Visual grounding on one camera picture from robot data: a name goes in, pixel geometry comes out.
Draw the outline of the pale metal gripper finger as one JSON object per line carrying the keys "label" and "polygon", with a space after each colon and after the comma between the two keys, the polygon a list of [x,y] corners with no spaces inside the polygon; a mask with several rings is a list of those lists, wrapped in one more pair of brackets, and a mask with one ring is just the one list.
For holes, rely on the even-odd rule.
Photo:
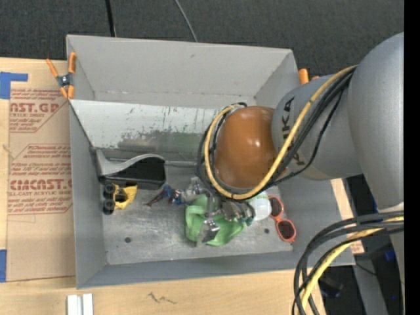
{"label": "pale metal gripper finger", "polygon": [[206,244],[210,241],[213,241],[216,238],[219,230],[220,226],[213,218],[205,219],[200,227],[196,243]]}
{"label": "pale metal gripper finger", "polygon": [[211,197],[212,193],[208,190],[207,187],[204,186],[198,177],[192,177],[188,187],[188,199],[196,200],[202,195]]}

